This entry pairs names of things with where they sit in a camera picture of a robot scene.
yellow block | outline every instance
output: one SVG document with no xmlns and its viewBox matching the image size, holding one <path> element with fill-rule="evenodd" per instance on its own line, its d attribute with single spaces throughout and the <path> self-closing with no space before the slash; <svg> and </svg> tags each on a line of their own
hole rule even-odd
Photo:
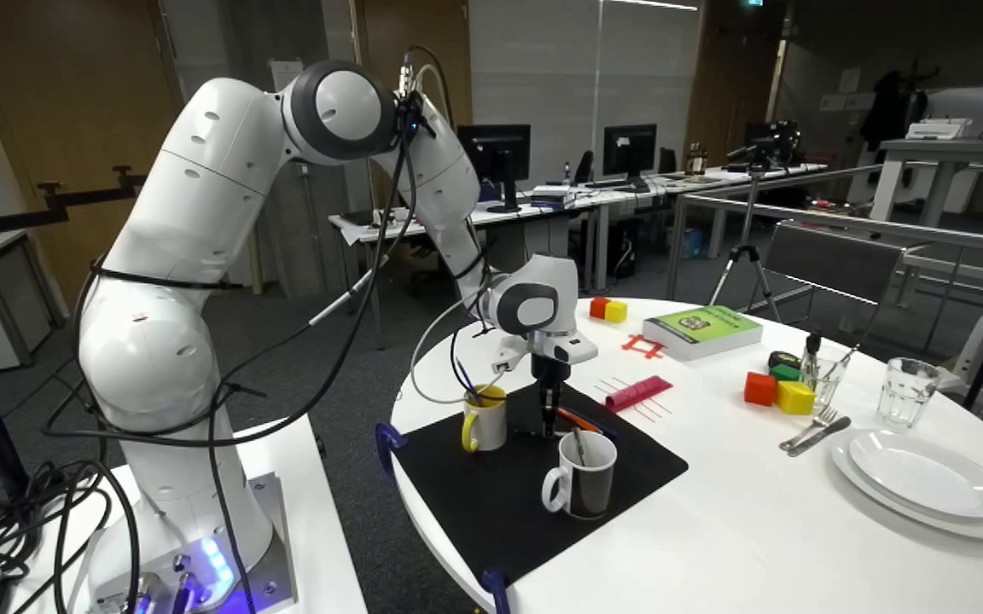
<svg viewBox="0 0 983 614">
<path fill-rule="evenodd" d="M 776 406 L 782 413 L 791 413 L 791 418 L 811 418 L 813 413 L 813 390 L 807 383 L 779 383 Z"/>
<path fill-rule="evenodd" d="M 609 302 L 605 304 L 605 320 L 610 320 L 610 325 L 628 320 L 628 304 L 626 302 Z"/>
</svg>

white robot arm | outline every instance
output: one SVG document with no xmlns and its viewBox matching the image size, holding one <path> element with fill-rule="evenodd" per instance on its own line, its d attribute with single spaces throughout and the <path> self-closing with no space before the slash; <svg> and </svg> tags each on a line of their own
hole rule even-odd
<svg viewBox="0 0 983 614">
<path fill-rule="evenodd" d="M 417 204 L 415 216 L 453 270 L 473 315 L 523 335 L 558 378 L 593 355 L 575 329 L 575 264 L 535 255 L 512 275 L 481 267 L 468 229 L 478 182 L 442 113 L 407 80 L 396 96 L 384 96 L 359 70 L 322 62 L 284 91 L 215 80 L 167 134 L 80 315 L 80 363 L 112 428 L 210 441 L 202 418 L 215 403 L 220 363 L 202 306 L 210 288 L 235 264 L 272 176 L 295 158 L 310 164 L 372 158 L 388 172 L 402 158 L 417 176 L 402 189 Z M 215 437 L 229 437 L 227 410 L 215 413 Z M 220 606 L 235 581 L 210 450 L 128 441 L 123 455 L 145 494 L 136 505 L 145 573 L 179 587 L 192 564 L 192 576 L 205 587 L 200 612 Z M 239 553 L 252 569 L 272 541 L 272 524 L 245 488 L 239 455 L 233 447 L 215 455 Z M 96 541 L 88 576 L 96 598 L 128 595 L 123 529 Z"/>
</svg>

book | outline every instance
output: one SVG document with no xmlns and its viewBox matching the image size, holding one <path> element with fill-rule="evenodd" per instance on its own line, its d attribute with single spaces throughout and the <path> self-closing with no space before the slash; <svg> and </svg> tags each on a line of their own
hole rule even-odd
<svg viewBox="0 0 983 614">
<path fill-rule="evenodd" d="M 673 357 L 702 357 L 760 341 L 760 325 L 732 306 L 709 304 L 650 316 L 642 337 L 661 345 Z"/>
</svg>

plate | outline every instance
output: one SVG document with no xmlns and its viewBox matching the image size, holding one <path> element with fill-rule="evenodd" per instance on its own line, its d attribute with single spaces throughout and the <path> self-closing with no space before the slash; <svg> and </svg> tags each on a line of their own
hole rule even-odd
<svg viewBox="0 0 983 614">
<path fill-rule="evenodd" d="M 879 488 L 847 455 L 847 445 L 862 437 L 862 432 L 844 432 L 830 458 L 833 458 L 833 466 L 857 488 L 865 493 L 870 502 L 911 520 L 911 521 L 923 521 L 923 524 L 932 524 L 938 533 L 948 533 L 948 535 L 968 535 L 968 538 L 983 538 L 983 521 L 968 521 L 968 520 L 952 520 L 952 514 L 938 514 L 938 512 L 930 512 L 923 505 L 911 505 L 908 499 L 898 499 L 883 488 Z"/>
<path fill-rule="evenodd" d="M 883 493 L 952 520 L 983 520 L 983 466 L 925 441 L 865 431 L 850 462 Z"/>
</svg>

knife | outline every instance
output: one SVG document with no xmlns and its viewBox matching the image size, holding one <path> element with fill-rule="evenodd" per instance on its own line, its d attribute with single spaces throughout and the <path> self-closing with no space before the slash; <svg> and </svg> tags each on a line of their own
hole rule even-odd
<svg viewBox="0 0 983 614">
<path fill-rule="evenodd" d="M 790 458 L 800 458 L 800 455 L 807 455 L 811 447 L 817 447 L 818 441 L 828 441 L 830 432 L 847 431 L 850 423 L 854 423 L 850 418 L 839 418 L 839 419 L 828 423 L 824 431 L 813 431 L 807 441 L 790 445 L 784 455 L 790 455 Z"/>
</svg>

